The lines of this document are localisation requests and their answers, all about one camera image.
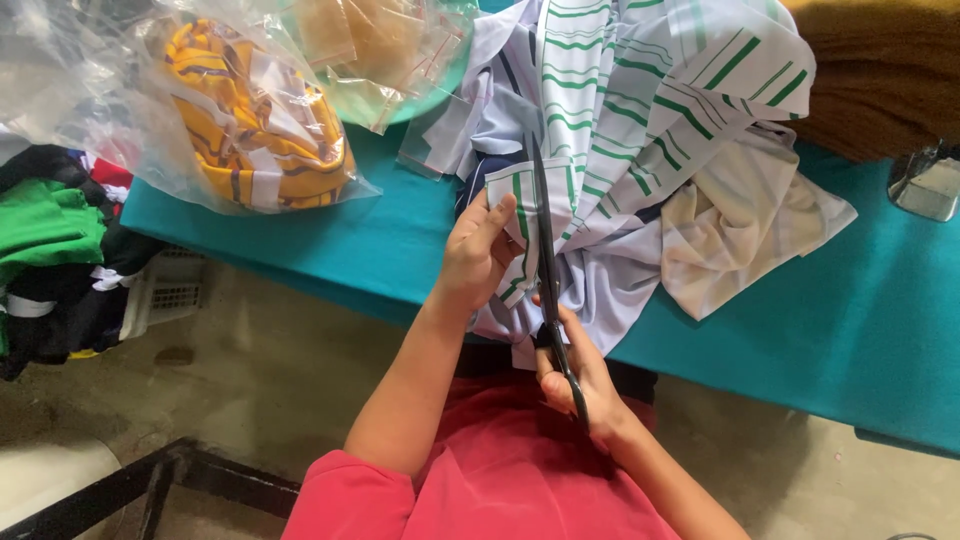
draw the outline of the hand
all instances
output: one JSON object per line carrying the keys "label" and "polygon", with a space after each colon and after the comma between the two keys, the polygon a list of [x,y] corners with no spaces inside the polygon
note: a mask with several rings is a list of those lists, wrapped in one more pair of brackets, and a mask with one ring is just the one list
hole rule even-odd
{"label": "hand", "polygon": [[[533,297],[534,304],[540,305],[540,295]],[[610,440],[634,414],[620,399],[613,387],[607,362],[590,341],[587,332],[577,319],[577,315],[564,306],[559,306],[560,322],[564,325],[570,345],[566,359],[570,369],[580,382],[580,389],[587,401],[590,436],[605,442]],[[546,402],[562,413],[577,413],[573,403],[573,390],[564,374],[553,369],[550,361],[553,352],[549,348],[537,349],[537,380],[546,396]]]}
{"label": "hand", "polygon": [[460,214],[446,240],[444,266],[434,285],[434,293],[446,309],[469,317],[490,300],[507,266],[523,253],[503,230],[515,212],[513,193],[490,209],[485,188]]}

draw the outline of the person's left hand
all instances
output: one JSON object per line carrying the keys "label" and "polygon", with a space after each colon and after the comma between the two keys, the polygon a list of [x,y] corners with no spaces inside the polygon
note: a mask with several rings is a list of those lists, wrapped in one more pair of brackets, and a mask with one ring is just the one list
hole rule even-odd
{"label": "person's left hand", "polygon": [[490,300],[507,266],[523,253],[503,230],[515,212],[513,193],[490,209],[484,189],[460,214],[446,240],[444,266],[434,285],[444,307],[469,316]]}

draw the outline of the red shirt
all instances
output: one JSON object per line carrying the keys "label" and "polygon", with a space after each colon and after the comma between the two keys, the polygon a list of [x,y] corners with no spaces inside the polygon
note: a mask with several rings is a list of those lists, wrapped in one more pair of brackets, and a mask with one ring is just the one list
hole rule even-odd
{"label": "red shirt", "polygon": [[679,540],[643,492],[525,383],[456,380],[416,481],[343,451],[318,459],[285,540]]}

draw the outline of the black scissors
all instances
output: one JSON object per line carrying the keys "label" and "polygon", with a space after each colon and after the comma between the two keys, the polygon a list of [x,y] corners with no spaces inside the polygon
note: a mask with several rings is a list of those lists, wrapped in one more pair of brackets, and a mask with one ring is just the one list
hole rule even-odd
{"label": "black scissors", "polygon": [[573,391],[573,403],[577,406],[577,419],[584,430],[589,431],[587,400],[580,388],[577,376],[566,360],[566,348],[560,334],[560,310],[557,300],[560,297],[560,276],[557,273],[557,258],[553,253],[553,227],[550,223],[550,202],[546,191],[546,172],[543,170],[543,156],[540,145],[533,137],[531,153],[534,162],[534,201],[537,203],[537,231],[540,234],[540,262],[537,265],[537,277],[540,279],[540,310],[543,312],[543,326],[538,332],[538,341],[549,341],[553,349],[554,368],[560,371],[570,383]]}

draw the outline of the concrete floor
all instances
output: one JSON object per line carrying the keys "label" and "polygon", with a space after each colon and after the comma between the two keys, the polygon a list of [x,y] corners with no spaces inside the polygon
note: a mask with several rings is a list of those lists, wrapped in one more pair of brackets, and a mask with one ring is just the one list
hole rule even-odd
{"label": "concrete floor", "polygon": [[[0,385],[0,431],[70,427],[128,463],[183,435],[301,479],[337,448],[403,330],[217,265],[207,308],[97,358]],[[192,348],[192,365],[156,365]],[[658,439],[757,540],[960,538],[960,462],[857,440],[850,427],[668,377]],[[118,538],[133,538],[130,508]],[[159,537],[278,538],[283,522],[175,489]]]}

